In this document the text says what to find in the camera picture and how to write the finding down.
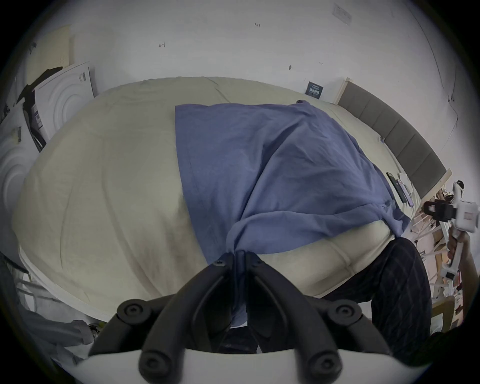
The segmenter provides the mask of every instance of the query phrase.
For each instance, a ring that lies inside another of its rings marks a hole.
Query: white wall
[[[321,99],[333,101],[350,77],[405,117],[452,169],[451,181],[464,181],[465,197],[480,202],[480,102],[448,43],[408,4],[431,41],[442,87],[407,5],[336,3],[352,15],[350,26],[332,15],[332,0],[77,0],[40,34],[71,25],[71,62],[90,61],[96,93],[149,78],[228,76],[299,92],[313,81],[324,87]],[[459,120],[448,139],[454,82]],[[475,252],[479,245],[474,240]]]

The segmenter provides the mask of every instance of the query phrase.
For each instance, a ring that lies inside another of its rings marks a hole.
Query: plaid trousers
[[[430,285],[410,240],[392,240],[369,266],[324,298],[357,303],[372,300],[372,323],[394,357],[404,363],[430,335]]]

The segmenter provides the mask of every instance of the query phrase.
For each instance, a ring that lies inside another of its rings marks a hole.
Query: beige bed sheet
[[[32,167],[13,215],[21,256],[52,293],[99,319],[108,320],[124,300],[177,292],[206,262],[182,195],[175,106],[298,99],[337,120],[381,171],[402,172],[376,132],[343,108],[294,91],[230,78],[127,84],[84,107]],[[415,191],[413,199],[413,208],[400,204],[410,217],[420,204]],[[377,221],[261,258],[305,294],[324,295],[392,238]]]

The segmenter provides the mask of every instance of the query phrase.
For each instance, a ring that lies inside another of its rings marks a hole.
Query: gray cloth
[[[207,262],[293,250],[383,220],[409,223],[381,171],[307,102],[175,109],[182,189]]]
[[[93,334],[88,324],[83,320],[61,323],[46,319],[42,315],[26,309],[20,303],[13,276],[3,260],[0,260],[0,278],[1,289],[14,303],[28,333],[37,346],[61,365],[78,364],[82,359],[75,356],[65,347],[93,343]]]

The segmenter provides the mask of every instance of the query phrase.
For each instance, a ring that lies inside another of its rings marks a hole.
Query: small sign on wall
[[[305,94],[319,99],[320,95],[322,94],[322,90],[323,87],[320,87],[319,85],[309,81]]]

